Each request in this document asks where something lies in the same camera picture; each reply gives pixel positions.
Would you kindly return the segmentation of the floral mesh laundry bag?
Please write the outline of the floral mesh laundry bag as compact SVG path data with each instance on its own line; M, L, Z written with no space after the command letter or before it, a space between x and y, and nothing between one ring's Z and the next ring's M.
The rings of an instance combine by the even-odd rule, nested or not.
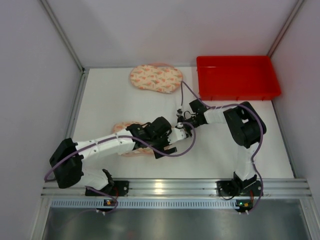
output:
M129 74L131 84L140 89L164 94L172 94L183 81L183 73L168 64L142 64Z

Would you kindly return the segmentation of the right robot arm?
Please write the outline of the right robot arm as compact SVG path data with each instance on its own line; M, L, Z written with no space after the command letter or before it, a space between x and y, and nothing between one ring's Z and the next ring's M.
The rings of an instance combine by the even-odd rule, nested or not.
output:
M181 109L177 111L178 126L180 127L183 122L191 124L193 128L210 124L227 124L232 139L239 146L237 166L231 182L242 189L256 183L260 174L254 158L262 146L267 128L253 106L245 101L240 104L213 107L198 99L189 105L193 111L189 118L182 114Z

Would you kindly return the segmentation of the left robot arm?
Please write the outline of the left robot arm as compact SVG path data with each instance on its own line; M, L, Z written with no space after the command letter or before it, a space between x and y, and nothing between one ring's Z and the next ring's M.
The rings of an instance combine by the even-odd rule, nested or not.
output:
M141 152L149 148L156 159L176 153L172 144L186 137L182 125L172 127L164 118L141 124L131 122L119 125L111 135L87 141L74 142L64 139L49 163L51 174L60 189L73 186L91 187L96 190L111 188L112 176L106 169L98 169L93 163L111 155Z

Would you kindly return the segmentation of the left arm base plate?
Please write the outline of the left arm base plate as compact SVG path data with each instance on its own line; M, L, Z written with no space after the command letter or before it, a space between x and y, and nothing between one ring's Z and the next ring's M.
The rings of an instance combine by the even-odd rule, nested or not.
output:
M91 183L90 187L98 192L86 188L85 196L105 196L105 194L107 194L113 197L124 197L129 192L129 181L114 180L109 183L108 180L102 180L100 182Z

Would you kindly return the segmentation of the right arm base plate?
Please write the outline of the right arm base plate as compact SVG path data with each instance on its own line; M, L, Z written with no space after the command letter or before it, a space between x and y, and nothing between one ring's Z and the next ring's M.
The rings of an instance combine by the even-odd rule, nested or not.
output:
M236 181L220 180L216 183L217 192L220 197L250 197L252 194L254 197L258 197L262 191L261 182L256 181Z

